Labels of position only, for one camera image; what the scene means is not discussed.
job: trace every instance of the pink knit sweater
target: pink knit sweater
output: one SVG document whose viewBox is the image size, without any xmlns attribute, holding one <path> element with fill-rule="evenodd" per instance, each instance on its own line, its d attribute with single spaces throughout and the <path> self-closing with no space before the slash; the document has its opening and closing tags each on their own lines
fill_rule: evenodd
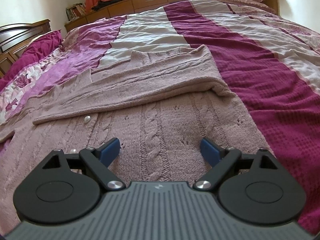
<svg viewBox="0 0 320 240">
<path fill-rule="evenodd" d="M 91 119 L 85 123 L 87 115 Z M 12 135 L 0 158 L 2 234 L 19 222 L 12 203 L 15 188 L 54 148 L 68 153 L 118 137 L 121 151 L 110 169 L 127 184 L 192 184 L 210 168 L 199 151 L 204 136 L 246 153 L 269 148 L 205 46 L 134 51 L 126 61 L 84 71 L 29 99 L 0 126 L 0 142 Z"/>
</svg>

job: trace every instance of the pearl button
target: pearl button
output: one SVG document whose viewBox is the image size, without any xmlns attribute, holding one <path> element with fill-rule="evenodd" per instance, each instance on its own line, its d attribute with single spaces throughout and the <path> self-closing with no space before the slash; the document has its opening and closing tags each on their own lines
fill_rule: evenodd
<svg viewBox="0 0 320 240">
<path fill-rule="evenodd" d="M 86 116 L 85 118 L 84 118 L 84 123 L 88 123 L 88 122 L 90 122 L 90 119 L 91 119 L 91 116 Z"/>
</svg>

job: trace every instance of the stack of books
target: stack of books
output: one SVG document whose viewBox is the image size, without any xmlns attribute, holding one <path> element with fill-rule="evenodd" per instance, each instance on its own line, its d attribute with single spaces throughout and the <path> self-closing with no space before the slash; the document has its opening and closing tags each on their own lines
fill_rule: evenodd
<svg viewBox="0 0 320 240">
<path fill-rule="evenodd" d="M 83 3 L 74 4 L 73 6 L 66 8 L 66 14 L 69 21 L 75 20 L 78 17 L 86 15 L 85 6 Z"/>
</svg>

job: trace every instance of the wooden headboard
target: wooden headboard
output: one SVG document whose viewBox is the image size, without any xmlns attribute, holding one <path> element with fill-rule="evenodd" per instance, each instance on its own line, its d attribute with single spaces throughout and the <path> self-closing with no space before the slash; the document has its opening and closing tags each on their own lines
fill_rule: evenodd
<svg viewBox="0 0 320 240">
<path fill-rule="evenodd" d="M 18 23 L 0 27 L 0 78 L 19 59 L 29 42 L 50 31 L 49 20 L 27 24 Z"/>
</svg>

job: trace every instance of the gray gripper base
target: gray gripper base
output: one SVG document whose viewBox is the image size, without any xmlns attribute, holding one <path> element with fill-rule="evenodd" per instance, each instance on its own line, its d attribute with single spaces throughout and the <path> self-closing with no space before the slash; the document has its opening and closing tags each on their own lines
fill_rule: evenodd
<svg viewBox="0 0 320 240">
<path fill-rule="evenodd" d="M 259 227 L 234 219 L 211 193 L 186 182 L 132 182 L 82 219 L 61 226 L 22 222 L 7 240 L 309 240 L 297 223 Z"/>
</svg>

